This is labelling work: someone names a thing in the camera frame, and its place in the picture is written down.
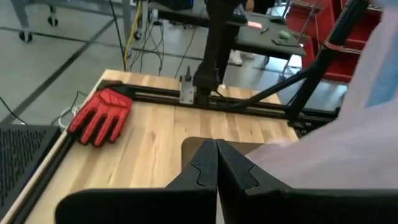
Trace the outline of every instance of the black pad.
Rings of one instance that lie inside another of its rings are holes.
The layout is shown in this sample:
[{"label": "black pad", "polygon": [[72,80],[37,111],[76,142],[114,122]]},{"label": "black pad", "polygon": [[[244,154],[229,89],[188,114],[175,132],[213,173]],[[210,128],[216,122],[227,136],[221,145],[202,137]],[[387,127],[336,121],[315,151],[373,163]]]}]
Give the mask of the black pad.
[{"label": "black pad", "polygon": [[204,140],[164,189],[97,189],[67,196],[63,223],[397,223],[396,190],[293,189],[224,140]]},{"label": "black pad", "polygon": [[187,168],[164,189],[95,189],[64,198],[57,224],[215,223],[216,141],[205,140]]},{"label": "black pad", "polygon": [[54,126],[0,124],[0,220],[60,134]]}]

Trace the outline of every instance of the yellow cable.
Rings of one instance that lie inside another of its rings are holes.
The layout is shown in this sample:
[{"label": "yellow cable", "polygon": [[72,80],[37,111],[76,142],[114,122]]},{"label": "yellow cable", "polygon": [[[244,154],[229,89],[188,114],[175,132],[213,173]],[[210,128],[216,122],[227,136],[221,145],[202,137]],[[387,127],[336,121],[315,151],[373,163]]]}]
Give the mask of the yellow cable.
[{"label": "yellow cable", "polygon": [[138,23],[138,17],[139,17],[139,13],[141,11],[141,1],[138,1],[138,8],[137,8],[137,14],[136,14],[136,18],[134,18],[134,22],[132,23],[132,27],[130,30],[130,36],[129,36],[129,40],[127,41],[127,45],[126,45],[126,49],[124,51],[124,55],[123,55],[123,60],[124,62],[127,62],[127,53],[129,52],[130,46],[132,44],[132,40],[134,39],[134,31],[137,27],[137,23]]}]

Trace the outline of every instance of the white shoe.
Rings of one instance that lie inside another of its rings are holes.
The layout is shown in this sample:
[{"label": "white shoe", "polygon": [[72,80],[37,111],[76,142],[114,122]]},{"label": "white shoe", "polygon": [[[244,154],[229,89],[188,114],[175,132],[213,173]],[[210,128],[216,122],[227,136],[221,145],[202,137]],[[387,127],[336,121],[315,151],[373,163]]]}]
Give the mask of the white shoe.
[{"label": "white shoe", "polygon": [[244,55],[245,57],[249,58],[249,59],[255,59],[256,58],[256,54],[254,54],[254,53],[241,52],[241,54]]},{"label": "white shoe", "polygon": [[242,65],[243,61],[241,58],[241,52],[238,50],[232,50],[229,54],[229,58],[231,59],[232,63],[235,65]]}]

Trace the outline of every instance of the wooden tabletop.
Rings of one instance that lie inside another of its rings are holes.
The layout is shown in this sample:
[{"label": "wooden tabletop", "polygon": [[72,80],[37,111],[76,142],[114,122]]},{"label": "wooden tabletop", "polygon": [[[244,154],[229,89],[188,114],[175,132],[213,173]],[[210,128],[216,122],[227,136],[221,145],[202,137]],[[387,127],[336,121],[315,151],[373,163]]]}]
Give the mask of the wooden tabletop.
[{"label": "wooden tabletop", "polygon": [[[101,79],[172,90],[179,87],[173,78],[111,70],[105,71]],[[235,98],[256,93],[235,87],[220,87],[219,91]],[[280,103],[276,95],[264,101]],[[61,135],[1,224],[19,206],[65,136]],[[259,143],[274,138],[297,140],[294,130],[283,120],[135,101],[115,144],[94,148],[75,143],[71,147],[26,223],[54,223],[58,202],[82,189],[166,186],[181,172],[181,144],[190,136]]]}]

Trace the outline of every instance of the gray concrete floor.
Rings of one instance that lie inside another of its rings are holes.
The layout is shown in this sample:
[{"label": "gray concrete floor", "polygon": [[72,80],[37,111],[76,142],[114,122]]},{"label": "gray concrete floor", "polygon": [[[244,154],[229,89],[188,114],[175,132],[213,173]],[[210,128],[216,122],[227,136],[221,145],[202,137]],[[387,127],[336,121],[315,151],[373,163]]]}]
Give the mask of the gray concrete floor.
[{"label": "gray concrete floor", "polygon": [[[28,6],[27,12],[31,31],[42,34],[34,35],[33,41],[29,44],[23,43],[18,38],[17,29],[21,27],[10,0],[0,1],[0,96],[14,110],[44,81],[58,72],[54,82],[20,114],[20,117],[29,124],[50,124],[62,110],[70,106],[78,90],[88,93],[107,68],[122,69],[121,53],[113,24],[71,64],[65,64],[112,18],[58,8],[59,25],[51,27],[47,24],[49,15],[47,6]],[[164,24],[165,56],[161,75],[174,77],[193,29],[184,30],[167,22]],[[121,21],[119,27],[123,32]],[[43,34],[79,40],[58,39]],[[160,40],[159,27],[154,27],[152,34],[156,42]],[[206,28],[197,28],[193,44],[187,54],[188,58],[183,61],[178,75],[183,74],[188,66],[196,70],[203,56],[206,35]],[[153,49],[153,46],[153,43],[149,42],[146,49]],[[243,59],[244,65],[241,67],[228,65],[224,84],[264,90],[278,82],[286,62],[272,58],[264,68],[263,56],[258,55],[254,60],[244,57]],[[158,56],[145,54],[142,73],[157,75],[159,64]],[[295,57],[291,65],[301,66],[300,59]],[[140,66],[140,61],[136,62],[132,71],[138,72]],[[291,99],[299,85],[297,83],[279,93],[283,103]],[[345,90],[345,86],[323,82],[307,103],[307,107],[334,110],[338,98]],[[0,105],[0,121],[7,115],[9,112]]]}]

